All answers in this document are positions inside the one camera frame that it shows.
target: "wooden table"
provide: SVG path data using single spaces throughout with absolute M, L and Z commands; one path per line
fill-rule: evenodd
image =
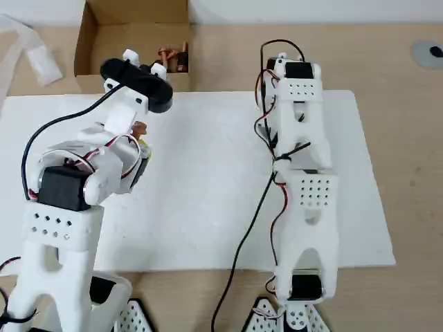
M 340 270 L 334 299 L 320 306 L 334 331 L 441 331 L 443 312 L 443 71 L 410 56 L 416 39 L 443 42 L 441 25 L 195 26 L 192 85 L 196 91 L 250 91 L 260 44 L 296 42 L 323 69 L 325 89 L 355 92 L 397 266 Z M 76 29 L 43 29 L 72 56 Z M 270 47 L 266 55 L 287 51 Z M 26 64 L 11 93 L 22 94 Z M 51 93 L 66 93 L 69 79 Z M 129 274 L 160 331 L 208 331 L 228 272 Z M 240 331 L 268 274 L 238 271 L 219 313 L 217 331 Z M 3 278 L 10 288 L 15 279 Z

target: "black cable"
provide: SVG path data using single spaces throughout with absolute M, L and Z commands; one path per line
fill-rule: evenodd
M 6 325 L 7 323 L 17 323 L 17 324 L 23 324 L 26 322 L 29 322 L 31 319 L 34 318 L 35 314 L 37 313 L 37 309 L 34 309 L 34 311 L 26 318 L 13 318 L 8 314 L 8 294 L 0 287 L 0 294 L 5 302 L 5 310 L 3 311 L 3 314 L 0 316 L 0 330 L 1 328 Z
M 93 111 L 94 109 L 96 109 L 99 105 L 101 105 L 105 100 L 107 100 L 109 97 L 111 97 L 115 92 L 117 92 L 118 90 L 120 90 L 121 88 L 123 88 L 124 85 L 123 84 L 119 84 L 117 86 L 115 86 L 113 89 L 109 90 L 108 92 L 106 92 L 99 100 L 97 100 L 96 102 L 94 102 L 90 107 L 88 107 L 87 109 L 74 113 L 74 114 L 70 114 L 68 116 L 62 116 L 61 118 L 57 118 L 54 119 L 46 124 L 44 124 L 43 126 L 41 126 L 29 139 L 28 143 L 26 144 L 25 150 L 23 152 L 23 157 L 21 158 L 21 183 L 23 185 L 23 190 L 25 191 L 25 197 L 26 199 L 29 201 L 30 197 L 29 197 L 29 193 L 28 193 L 28 183 L 26 181 L 26 161 L 28 160 L 28 155 L 29 155 L 29 150 L 31 145 L 34 143 L 35 139 L 38 137 L 38 135 L 40 135 L 45 129 L 49 128 L 50 126 L 53 126 L 59 122 L 65 121 L 65 120 L 71 120 L 74 118 L 78 118 L 80 116 L 83 116 L 85 114 L 88 114 L 89 112 Z
M 272 39 L 270 41 L 267 41 L 266 43 L 264 43 L 261 47 L 260 47 L 260 79 L 261 79 L 261 95 L 262 95 L 262 107 L 263 107 L 263 114 L 266 112 L 266 103 L 264 102 L 264 98 L 266 95 L 266 85 L 264 83 L 264 78 L 263 78 L 263 49 L 266 45 L 269 44 L 274 44 L 274 43 L 286 43 L 289 44 L 291 46 L 293 46 L 299 53 L 300 56 L 302 57 L 302 61 L 305 62 L 305 55 L 303 54 L 302 50 L 295 45 L 292 41 L 290 40 L 286 40 L 286 39 Z M 269 126 L 268 126 L 268 121 L 267 119 L 264 119 L 264 130 L 266 131 L 266 138 L 268 139 L 268 142 L 271 142 L 271 132 L 269 131 Z
M 287 152 L 285 154 L 282 154 L 281 156 L 278 156 L 274 161 L 281 160 L 281 159 L 291 160 L 291 155 L 293 155 L 296 152 L 299 152 L 300 150 L 303 150 L 304 148 L 306 148 L 310 145 L 311 145 L 311 142 L 305 143 L 303 145 L 300 143 L 297 143 L 296 147 L 293 150 L 291 150 L 290 152 Z
M 269 187 L 271 186 L 271 183 L 273 182 L 274 178 L 275 178 L 275 173 L 272 173 L 271 177 L 269 178 L 269 181 L 268 181 L 266 187 L 264 188 L 262 197 L 260 198 L 260 202 L 258 203 L 257 209 L 255 210 L 255 214 L 254 214 L 254 217 L 252 218 L 251 224 L 249 225 L 248 230 L 244 234 L 243 239 L 240 241 L 240 244 L 237 247 L 237 251 L 235 252 L 235 256 L 234 256 L 233 267 L 230 270 L 230 275 L 229 275 L 228 283 L 226 284 L 224 292 L 223 292 L 223 294 L 220 297 L 220 300 L 219 300 L 219 303 L 217 305 L 217 308 L 215 308 L 215 311 L 214 311 L 214 314 L 213 314 L 213 319 L 212 319 L 212 321 L 210 323 L 210 330 L 211 330 L 211 332 L 215 332 L 215 319 L 217 318 L 217 314 L 218 314 L 220 308 L 222 307 L 224 298 L 228 294 L 230 285 L 233 282 L 234 273 L 235 273 L 235 266 L 237 265 L 237 259 L 238 259 L 238 256 L 240 254 L 240 250 L 242 249 L 243 243 L 246 241 L 246 239 L 249 236 L 249 233 L 251 232 L 251 230 L 254 227 L 255 221 L 257 220 L 258 212 L 260 211 L 260 208 L 262 207 L 264 198 L 266 197 L 266 194 L 268 193 Z

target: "robotic arm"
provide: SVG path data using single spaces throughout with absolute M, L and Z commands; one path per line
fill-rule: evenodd
M 123 60 L 106 61 L 100 72 L 107 94 L 99 102 L 43 128 L 88 113 L 113 94 L 103 104 L 109 114 L 106 122 L 50 147 L 29 178 L 29 192 L 24 177 L 31 200 L 24 212 L 21 271 L 7 317 L 30 317 L 43 294 L 54 303 L 44 315 L 42 329 L 32 329 L 30 321 L 10 320 L 5 332 L 109 332 L 132 293 L 126 279 L 93 271 L 104 214 L 100 204 L 112 194 L 131 192 L 142 176 L 151 152 L 139 139 L 145 126 L 135 121 L 136 114 L 167 111 L 173 91 L 163 66 L 139 66 L 138 55 L 130 50 Z M 63 265 L 59 250 L 64 253 Z

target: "mounting hole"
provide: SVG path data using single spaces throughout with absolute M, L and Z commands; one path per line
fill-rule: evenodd
M 429 49 L 429 52 L 431 52 L 431 54 L 434 57 L 439 57 L 439 58 L 443 57 L 443 50 L 440 47 L 438 47 L 438 46 L 431 47 Z

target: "wire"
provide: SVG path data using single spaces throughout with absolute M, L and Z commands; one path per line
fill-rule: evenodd
M 13 258 L 9 258 L 7 261 L 4 261 L 1 265 L 0 265 L 0 272 L 9 264 L 11 264 L 14 261 L 18 261 L 19 259 L 21 259 L 20 256 L 17 257 L 13 257 Z
M 13 257 L 13 258 L 9 258 L 7 261 L 3 262 L 0 265 L 0 272 L 9 264 L 11 264 L 14 261 L 18 261 L 19 259 L 21 259 L 20 256 L 17 257 Z M 11 323 L 26 323 L 29 322 L 37 313 L 37 309 L 35 309 L 28 317 L 23 318 L 23 319 L 19 319 L 19 318 L 12 318 L 9 316 L 8 314 L 8 294 L 6 294 L 6 292 L 4 291 L 4 289 L 2 289 L 2 287 L 0 287 L 0 294 L 5 302 L 5 310 L 3 311 L 3 314 L 0 315 L 0 330 L 2 328 L 3 325 L 6 325 L 7 323 L 11 322 Z
M 91 171 L 91 173 L 94 173 L 96 171 L 94 166 L 89 161 L 87 161 L 85 158 L 79 156 L 78 154 L 75 154 L 72 151 L 63 150 L 63 149 L 50 150 L 48 152 L 45 152 L 43 154 L 42 158 L 49 156 L 50 154 L 61 154 L 62 156 L 67 157 L 67 158 L 77 159 L 82 164 L 84 164 Z
M 281 156 L 278 156 L 275 159 L 275 161 L 278 161 L 278 160 L 281 160 L 281 159 L 289 159 L 290 160 L 291 159 L 291 155 L 293 155 L 296 152 L 299 152 L 300 150 L 303 150 L 303 149 L 307 148 L 310 145 L 311 145 L 311 142 L 308 142 L 308 143 L 305 143 L 305 144 L 297 143 L 296 147 L 293 150 L 291 150 L 290 152 L 287 152 L 285 154 L 282 154 Z
M 267 146 L 269 152 L 271 152 L 271 155 L 272 155 L 272 158 L 273 158 L 273 159 L 275 159 L 274 150 L 271 148 L 271 145 L 270 145 L 269 142 L 266 140 L 266 138 L 264 138 L 263 136 L 261 136 L 261 135 L 258 133 L 258 131 L 257 131 L 257 125 L 258 125 L 258 123 L 259 123 L 261 120 L 266 119 L 266 118 L 269 116 L 269 114 L 272 112 L 272 110 L 274 110 L 276 100 L 277 100 L 277 97 L 274 96 L 274 100 L 273 100 L 273 102 L 272 102 L 272 104 L 271 104 L 271 108 L 270 108 L 270 109 L 269 109 L 269 110 L 268 110 L 263 116 L 260 116 L 260 117 L 254 122 L 254 132 L 255 132 L 255 134 L 256 134 L 256 135 L 257 135 L 257 136 L 258 136 L 258 137 L 264 142 L 264 144 Z
M 275 88 L 273 80 L 276 80 L 278 82 L 278 81 L 280 81 L 280 78 L 271 69 L 263 69 L 263 71 L 266 72 L 266 73 L 271 74 L 271 76 L 272 76 L 271 82 L 272 82 L 273 87 Z M 255 81 L 255 103 L 257 104 L 257 106 L 258 106 L 258 96 L 257 96 L 257 94 L 258 94 L 258 83 L 260 82 L 260 78 L 261 77 L 262 77 L 262 72 L 260 72 L 260 74 L 258 74 L 257 79 Z
M 38 135 L 40 135 L 45 129 L 49 128 L 50 126 L 53 126 L 59 122 L 62 121 L 66 121 L 66 120 L 71 120 L 74 118 L 78 118 L 80 116 L 83 116 L 85 114 L 88 114 L 89 112 L 93 111 L 94 109 L 96 109 L 99 105 L 101 105 L 105 100 L 107 100 L 109 97 L 111 97 L 115 92 L 117 92 L 118 90 L 120 90 L 121 88 L 123 88 L 124 85 L 119 84 L 117 86 L 115 86 L 113 89 L 109 90 L 108 92 L 106 92 L 99 100 L 97 100 L 96 102 L 94 102 L 90 107 L 88 107 L 87 109 L 74 113 L 74 114 L 70 114 L 68 116 L 62 116 L 61 118 L 57 118 L 54 119 L 46 124 L 44 124 L 43 126 L 41 126 L 29 139 L 28 143 L 26 143 L 26 147 L 25 150 L 23 152 L 23 157 L 21 158 L 21 183 L 23 185 L 23 190 L 24 190 L 24 194 L 26 199 L 29 201 L 30 197 L 29 197 L 29 193 L 28 193 L 28 183 L 26 181 L 26 161 L 28 160 L 28 155 L 29 155 L 29 150 L 31 145 L 34 143 L 35 139 L 38 137 Z
M 283 184 L 279 184 L 279 183 L 276 183 L 276 182 L 275 182 L 275 184 L 278 187 L 280 187 L 280 189 L 283 191 L 283 195 L 284 195 L 283 208 L 280 211 L 280 213 L 277 215 L 277 217 L 272 221 L 271 230 L 269 232 L 269 238 L 271 240 L 272 255 L 274 256 L 275 264 L 278 265 L 277 254 L 275 253 L 275 248 L 274 248 L 273 233 L 274 233 L 274 227 L 275 227 L 275 224 L 277 223 L 277 220 L 282 216 L 282 214 L 284 213 L 284 211 L 286 211 L 286 209 L 288 207 L 288 193 L 286 191 L 286 187 Z
M 267 41 L 266 43 L 264 43 L 260 47 L 260 78 L 261 78 L 261 83 L 262 83 L 260 88 L 261 88 L 261 95 L 262 95 L 263 113 L 265 113 L 265 107 L 266 107 L 265 106 L 265 102 L 264 102 L 264 97 L 265 97 L 265 94 L 266 94 L 266 91 L 265 91 L 266 87 L 264 85 L 264 80 L 263 80 L 263 73 L 264 73 L 264 69 L 263 69 L 263 58 L 264 58 L 263 50 L 264 50 L 265 46 L 267 46 L 269 44 L 274 44 L 274 43 L 286 43 L 286 44 L 292 45 L 300 53 L 300 56 L 302 58 L 302 62 L 305 62 L 305 55 L 303 54 L 302 50 L 297 45 L 295 45 L 292 41 L 290 41 L 290 40 L 286 40 L 286 39 L 272 39 L 270 41 Z M 268 139 L 268 142 L 271 142 L 271 133 L 269 131 L 268 121 L 266 119 L 264 119 L 264 129 L 265 129 L 265 132 L 266 132 L 266 137 Z
M 230 285 L 233 282 L 234 273 L 235 273 L 235 267 L 237 265 L 237 259 L 238 259 L 238 256 L 240 254 L 240 250 L 242 249 L 243 243 L 246 241 L 246 239 L 249 236 L 249 233 L 251 232 L 251 230 L 253 229 L 253 227 L 255 225 L 255 221 L 257 220 L 257 217 L 258 217 L 258 212 L 260 211 L 260 208 L 262 207 L 264 198 L 266 197 L 266 194 L 268 193 L 269 187 L 271 186 L 271 183 L 273 182 L 274 178 L 275 178 L 275 173 L 272 173 L 271 176 L 269 177 L 269 180 L 268 180 L 268 183 L 266 184 L 266 187 L 264 188 L 262 197 L 260 198 L 260 202 L 258 203 L 257 209 L 255 210 L 255 214 L 254 214 L 254 217 L 252 218 L 251 224 L 249 225 L 248 230 L 244 234 L 243 239 L 240 241 L 240 244 L 237 247 L 237 251 L 235 252 L 235 256 L 234 256 L 233 267 L 230 270 L 228 283 L 226 284 L 224 292 L 223 292 L 223 294 L 220 297 L 219 303 L 218 303 L 217 307 L 215 308 L 215 311 L 214 311 L 214 314 L 213 314 L 213 318 L 212 318 L 211 323 L 210 323 L 210 330 L 211 330 L 211 332 L 215 332 L 215 319 L 217 318 L 217 314 L 218 314 L 220 308 L 222 307 L 222 304 L 223 304 L 223 301 L 224 301 L 226 295 L 228 294 Z

